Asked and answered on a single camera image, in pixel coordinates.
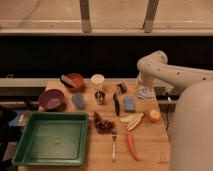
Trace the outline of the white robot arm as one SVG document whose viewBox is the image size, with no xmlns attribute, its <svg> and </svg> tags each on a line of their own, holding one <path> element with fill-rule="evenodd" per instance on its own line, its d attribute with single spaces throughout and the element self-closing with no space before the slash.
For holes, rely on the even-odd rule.
<svg viewBox="0 0 213 171">
<path fill-rule="evenodd" d="M 168 65 L 163 51 L 137 62 L 138 96 L 154 98 L 154 79 L 182 91 L 171 126 L 169 171 L 213 171 L 213 70 Z"/>
</svg>

